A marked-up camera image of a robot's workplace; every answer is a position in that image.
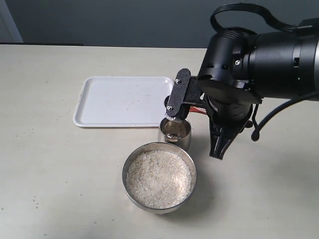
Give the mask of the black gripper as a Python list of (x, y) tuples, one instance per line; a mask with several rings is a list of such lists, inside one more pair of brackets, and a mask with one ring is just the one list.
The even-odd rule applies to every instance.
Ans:
[(210, 152), (209, 156), (223, 159), (231, 143), (246, 127), (252, 114), (252, 104), (237, 104), (213, 99), (207, 94), (203, 97), (209, 117)]

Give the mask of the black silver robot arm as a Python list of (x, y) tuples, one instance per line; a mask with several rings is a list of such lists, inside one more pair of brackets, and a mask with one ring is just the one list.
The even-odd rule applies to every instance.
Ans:
[(271, 32), (214, 35), (196, 83), (210, 119), (210, 156), (222, 159), (247, 123), (251, 138), (278, 112), (319, 99), (319, 35)]

